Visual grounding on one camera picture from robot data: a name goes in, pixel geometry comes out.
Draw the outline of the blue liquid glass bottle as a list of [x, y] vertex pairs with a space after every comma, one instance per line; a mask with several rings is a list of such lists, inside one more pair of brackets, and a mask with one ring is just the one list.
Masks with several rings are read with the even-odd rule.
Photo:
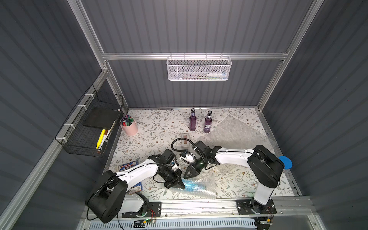
[[188, 181], [188, 180], [184, 181], [184, 185], [185, 185], [185, 191], [188, 191], [188, 192], [199, 192], [199, 191], [206, 190], [206, 187], [204, 185], [198, 184], [192, 181]]

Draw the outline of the dark purple labelled bottle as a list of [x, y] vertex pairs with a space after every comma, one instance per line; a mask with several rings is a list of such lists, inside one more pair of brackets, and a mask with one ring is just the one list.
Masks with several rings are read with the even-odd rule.
[[204, 129], [203, 129], [204, 133], [210, 133], [211, 126], [212, 126], [212, 111], [209, 110], [205, 118]]

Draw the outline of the white tape dispenser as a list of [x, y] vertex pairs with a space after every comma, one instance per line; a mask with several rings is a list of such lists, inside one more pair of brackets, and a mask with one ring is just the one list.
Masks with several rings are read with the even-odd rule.
[[182, 149], [188, 149], [190, 147], [189, 135], [187, 133], [184, 133], [182, 135], [182, 138], [185, 138], [184, 140], [181, 140]]

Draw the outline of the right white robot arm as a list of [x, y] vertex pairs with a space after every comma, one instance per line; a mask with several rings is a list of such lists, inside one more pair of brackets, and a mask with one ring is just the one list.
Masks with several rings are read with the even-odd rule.
[[197, 158], [188, 150], [180, 150], [181, 160], [188, 164], [184, 178], [194, 178], [202, 170], [221, 164], [233, 164], [250, 167], [258, 180], [255, 194], [249, 202], [249, 207], [255, 214], [269, 211], [271, 195], [278, 187], [285, 164], [263, 145], [256, 145], [253, 149], [227, 149], [220, 146], [211, 148], [202, 141], [198, 141], [192, 149], [199, 155]]

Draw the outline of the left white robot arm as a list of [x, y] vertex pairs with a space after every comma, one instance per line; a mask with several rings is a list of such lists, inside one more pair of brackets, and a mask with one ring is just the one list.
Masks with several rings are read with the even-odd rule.
[[98, 179], [85, 204], [104, 224], [124, 213], [145, 216], [149, 211], [148, 199], [140, 194], [128, 194], [128, 191], [143, 180], [159, 175], [164, 179], [166, 189], [185, 189], [181, 179], [182, 171], [171, 166], [174, 153], [166, 149], [163, 154], [151, 155], [142, 163], [121, 171], [108, 170]]

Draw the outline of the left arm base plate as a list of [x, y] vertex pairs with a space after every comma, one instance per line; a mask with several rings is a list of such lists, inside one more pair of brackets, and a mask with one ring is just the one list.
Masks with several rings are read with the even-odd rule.
[[160, 217], [162, 211], [162, 202], [149, 202], [144, 204], [138, 212], [126, 212], [119, 216], [122, 218], [154, 218]]

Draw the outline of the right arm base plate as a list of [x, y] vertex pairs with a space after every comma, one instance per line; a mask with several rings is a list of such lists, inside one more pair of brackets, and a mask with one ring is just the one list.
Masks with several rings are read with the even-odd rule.
[[237, 199], [235, 203], [239, 215], [277, 214], [277, 210], [272, 199], [269, 199], [266, 205], [262, 205], [253, 198]]

